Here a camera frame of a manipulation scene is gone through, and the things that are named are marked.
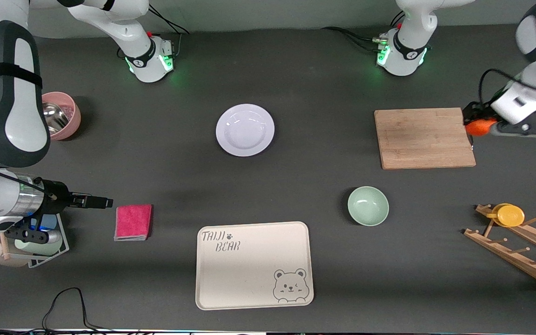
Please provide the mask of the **pink ribbed bowl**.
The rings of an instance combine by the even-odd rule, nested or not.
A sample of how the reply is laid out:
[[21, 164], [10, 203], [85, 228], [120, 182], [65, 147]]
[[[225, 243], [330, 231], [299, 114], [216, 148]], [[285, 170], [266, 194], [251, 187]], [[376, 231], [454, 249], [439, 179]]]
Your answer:
[[42, 102], [53, 102], [57, 104], [62, 108], [69, 119], [68, 125], [66, 125], [63, 130], [59, 131], [55, 135], [49, 134], [51, 140], [62, 141], [70, 138], [70, 136], [73, 136], [79, 129], [81, 123], [81, 112], [73, 98], [66, 93], [53, 92], [43, 94]]

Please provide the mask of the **green cup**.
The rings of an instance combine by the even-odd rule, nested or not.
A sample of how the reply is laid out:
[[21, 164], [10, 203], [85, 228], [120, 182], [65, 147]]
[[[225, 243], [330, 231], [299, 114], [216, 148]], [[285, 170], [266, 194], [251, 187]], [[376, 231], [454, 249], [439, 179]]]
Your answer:
[[15, 248], [21, 250], [24, 253], [37, 254], [43, 256], [53, 256], [62, 246], [62, 235], [59, 231], [51, 231], [48, 233], [49, 242], [45, 244], [38, 244], [36, 242], [23, 242], [21, 240], [15, 240]]

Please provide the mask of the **blue cup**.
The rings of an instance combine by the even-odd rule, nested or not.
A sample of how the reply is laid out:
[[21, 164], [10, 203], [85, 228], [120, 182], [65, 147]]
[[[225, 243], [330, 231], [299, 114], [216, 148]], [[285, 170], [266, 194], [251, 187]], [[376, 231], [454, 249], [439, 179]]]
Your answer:
[[36, 216], [31, 218], [30, 221], [30, 229], [31, 230], [38, 230], [38, 231], [51, 231], [54, 229], [57, 229], [58, 226], [58, 218], [56, 214], [43, 214], [40, 218], [40, 224], [38, 229], [36, 228], [38, 221]]

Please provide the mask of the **orange mandarin fruit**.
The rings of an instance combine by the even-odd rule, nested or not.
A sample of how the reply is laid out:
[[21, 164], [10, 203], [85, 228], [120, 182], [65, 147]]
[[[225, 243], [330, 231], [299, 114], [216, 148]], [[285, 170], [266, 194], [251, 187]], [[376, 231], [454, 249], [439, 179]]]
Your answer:
[[465, 130], [471, 136], [485, 136], [490, 132], [490, 129], [497, 123], [493, 117], [488, 119], [477, 119], [466, 124]]

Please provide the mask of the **pale green bowl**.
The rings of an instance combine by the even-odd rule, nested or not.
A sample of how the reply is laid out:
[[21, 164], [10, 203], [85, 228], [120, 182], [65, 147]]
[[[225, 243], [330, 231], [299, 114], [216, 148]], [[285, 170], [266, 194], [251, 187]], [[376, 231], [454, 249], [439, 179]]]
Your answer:
[[389, 216], [389, 200], [381, 190], [363, 186], [350, 193], [347, 208], [351, 218], [366, 227], [383, 223]]

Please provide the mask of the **wooden cutting board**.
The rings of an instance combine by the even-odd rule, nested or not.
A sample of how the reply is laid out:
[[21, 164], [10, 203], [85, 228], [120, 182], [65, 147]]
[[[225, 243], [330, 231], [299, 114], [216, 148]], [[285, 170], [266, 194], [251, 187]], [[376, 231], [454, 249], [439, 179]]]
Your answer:
[[375, 110], [374, 120], [384, 170], [476, 165], [459, 107]]

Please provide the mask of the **white round plate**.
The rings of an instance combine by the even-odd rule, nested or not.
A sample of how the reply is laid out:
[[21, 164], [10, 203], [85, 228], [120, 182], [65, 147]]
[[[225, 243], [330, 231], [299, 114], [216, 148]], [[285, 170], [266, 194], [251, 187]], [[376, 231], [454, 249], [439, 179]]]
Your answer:
[[274, 119], [266, 109], [239, 104], [221, 115], [215, 126], [215, 138], [226, 153], [250, 157], [270, 146], [275, 131]]

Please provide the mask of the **metal scoop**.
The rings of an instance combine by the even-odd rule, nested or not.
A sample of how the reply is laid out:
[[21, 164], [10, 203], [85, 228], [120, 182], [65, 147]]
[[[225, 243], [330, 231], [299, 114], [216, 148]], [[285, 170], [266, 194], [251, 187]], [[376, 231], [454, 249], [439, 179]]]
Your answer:
[[51, 135], [55, 135], [63, 130], [69, 123], [68, 116], [60, 106], [53, 102], [43, 102], [43, 117]]

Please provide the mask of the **yellow cup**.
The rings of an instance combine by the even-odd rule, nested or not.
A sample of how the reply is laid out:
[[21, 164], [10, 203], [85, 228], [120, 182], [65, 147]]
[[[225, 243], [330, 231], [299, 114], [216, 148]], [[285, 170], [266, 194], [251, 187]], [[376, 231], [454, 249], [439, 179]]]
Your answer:
[[525, 214], [514, 204], [502, 203], [495, 206], [491, 212], [484, 214], [500, 227], [517, 227], [524, 223]]

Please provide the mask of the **cream bear print tray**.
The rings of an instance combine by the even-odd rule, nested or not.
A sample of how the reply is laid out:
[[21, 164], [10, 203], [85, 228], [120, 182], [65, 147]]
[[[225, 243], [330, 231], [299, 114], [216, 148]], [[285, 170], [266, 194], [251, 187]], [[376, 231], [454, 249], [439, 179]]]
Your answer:
[[201, 310], [303, 307], [315, 296], [304, 222], [207, 226], [196, 237]]

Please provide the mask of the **wooden peg drying rack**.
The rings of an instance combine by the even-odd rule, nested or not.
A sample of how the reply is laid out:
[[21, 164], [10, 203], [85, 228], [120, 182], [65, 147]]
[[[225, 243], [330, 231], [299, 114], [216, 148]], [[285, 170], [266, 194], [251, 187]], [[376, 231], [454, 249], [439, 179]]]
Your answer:
[[[497, 205], [498, 204], [477, 204], [474, 207], [474, 211], [486, 218], [484, 214], [491, 212]], [[502, 260], [510, 263], [520, 271], [523, 271], [527, 275], [536, 279], [536, 260], [530, 259], [530, 257], [525, 255], [525, 253], [530, 251], [530, 247], [536, 248], [536, 228], [532, 226], [536, 222], [536, 217], [527, 218], [525, 214], [525, 220], [522, 225], [510, 228], [500, 227], [491, 219], [486, 219], [489, 220], [489, 223], [484, 231], [480, 232], [477, 229], [465, 229], [463, 235], [473, 242], [476, 242], [479, 246], [499, 256]], [[510, 231], [523, 241], [528, 242], [530, 246], [510, 249], [505, 246], [505, 243], [508, 242], [507, 238], [490, 238], [491, 230], [494, 227], [500, 227]]]

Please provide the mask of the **folded pink cloth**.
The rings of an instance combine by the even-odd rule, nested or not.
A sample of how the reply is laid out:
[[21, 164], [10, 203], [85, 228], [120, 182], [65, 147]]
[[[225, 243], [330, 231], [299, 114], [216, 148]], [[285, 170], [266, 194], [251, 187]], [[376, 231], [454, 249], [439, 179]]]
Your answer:
[[114, 241], [147, 240], [152, 214], [152, 204], [130, 204], [117, 207]]

